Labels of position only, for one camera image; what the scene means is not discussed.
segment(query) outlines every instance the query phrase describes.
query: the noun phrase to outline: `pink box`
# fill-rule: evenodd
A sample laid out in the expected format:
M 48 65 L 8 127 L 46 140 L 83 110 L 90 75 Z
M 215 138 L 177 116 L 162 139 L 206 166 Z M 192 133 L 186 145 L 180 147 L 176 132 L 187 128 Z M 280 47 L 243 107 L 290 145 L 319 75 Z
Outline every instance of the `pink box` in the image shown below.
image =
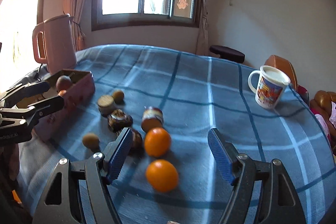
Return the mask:
M 70 115 L 76 106 L 87 100 L 95 92 L 95 83 L 91 71 L 64 69 L 45 80 L 50 84 L 50 89 L 47 92 L 24 98 L 18 102 L 16 106 L 18 108 L 27 108 L 30 104 L 56 96 L 58 94 L 56 81 L 61 75 L 70 76 L 73 85 L 67 89 L 67 92 L 63 95 L 63 109 L 41 118 L 39 123 L 34 127 L 33 130 L 36 135 L 43 141 L 49 140 L 61 126 L 62 121 Z

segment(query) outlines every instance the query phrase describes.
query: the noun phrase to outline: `stool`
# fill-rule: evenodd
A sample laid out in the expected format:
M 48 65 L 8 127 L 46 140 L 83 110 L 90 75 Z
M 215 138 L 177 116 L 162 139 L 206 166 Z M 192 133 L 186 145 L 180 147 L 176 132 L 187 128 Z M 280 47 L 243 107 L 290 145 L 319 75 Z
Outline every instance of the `stool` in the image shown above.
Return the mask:
M 222 59 L 234 61 L 237 63 L 243 63 L 245 60 L 245 54 L 229 47 L 212 45 L 210 46 L 210 52 L 219 54 L 220 58 Z

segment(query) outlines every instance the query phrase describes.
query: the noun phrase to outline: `kettle lid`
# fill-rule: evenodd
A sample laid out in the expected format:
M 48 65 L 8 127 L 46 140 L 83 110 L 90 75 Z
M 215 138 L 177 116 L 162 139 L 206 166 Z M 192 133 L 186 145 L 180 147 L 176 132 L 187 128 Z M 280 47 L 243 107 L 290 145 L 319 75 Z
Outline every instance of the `kettle lid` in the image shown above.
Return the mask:
M 44 21 L 44 23 L 47 23 L 47 22 L 50 22 L 52 20 L 55 20 L 55 19 L 58 19 L 58 18 L 62 18 L 62 17 L 70 17 L 70 15 L 69 14 L 65 14 L 65 15 L 60 15 L 60 16 L 52 17 L 52 18 L 46 19 Z

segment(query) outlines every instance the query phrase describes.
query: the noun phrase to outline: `mandarin orange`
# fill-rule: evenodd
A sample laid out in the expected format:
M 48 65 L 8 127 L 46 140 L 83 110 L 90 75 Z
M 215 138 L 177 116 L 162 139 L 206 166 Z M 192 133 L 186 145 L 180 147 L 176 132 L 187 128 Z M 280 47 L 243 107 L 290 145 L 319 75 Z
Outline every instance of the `mandarin orange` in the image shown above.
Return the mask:
M 175 189 L 179 183 L 176 168 L 166 160 L 155 160 L 148 165 L 146 178 L 155 190 L 162 193 Z
M 146 134 L 144 147 L 149 156 L 160 157 L 170 148 L 171 137 L 163 128 L 153 128 Z
M 67 90 L 60 90 L 58 95 L 63 97 L 65 95 L 65 93 L 67 93 Z

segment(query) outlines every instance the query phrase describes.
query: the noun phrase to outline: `bed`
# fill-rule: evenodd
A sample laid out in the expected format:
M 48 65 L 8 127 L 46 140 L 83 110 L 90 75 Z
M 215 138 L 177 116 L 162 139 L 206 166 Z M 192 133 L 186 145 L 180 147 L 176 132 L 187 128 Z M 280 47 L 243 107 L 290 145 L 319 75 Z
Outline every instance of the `bed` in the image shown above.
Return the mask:
M 44 185 L 60 158 L 71 161 L 92 155 L 81 143 L 94 132 L 100 148 L 115 139 L 97 99 L 115 89 L 125 91 L 124 111 L 133 127 L 141 130 L 145 106 L 159 107 L 172 147 L 164 159 L 179 172 L 179 187 L 156 193 L 144 172 L 153 161 L 147 155 L 128 156 L 109 192 L 123 223 L 217 223 L 229 199 L 231 186 L 224 181 L 207 144 L 207 133 L 218 128 L 239 152 L 254 160 L 280 159 L 298 192 L 308 224 L 316 224 L 336 197 L 335 163 L 329 143 L 307 105 L 288 87 L 275 111 L 254 100 L 247 78 L 252 68 L 223 59 L 197 56 L 165 48 L 107 45 L 77 53 L 76 69 L 93 73 L 96 91 L 77 106 L 44 143 L 33 135 L 20 144 L 18 182 L 23 203 L 33 214 Z M 21 83 L 35 82 L 36 71 Z M 47 77 L 45 67 L 41 69 Z M 93 223 L 85 184 L 80 185 L 87 223 Z M 246 223 L 253 223 L 260 183 L 255 183 Z

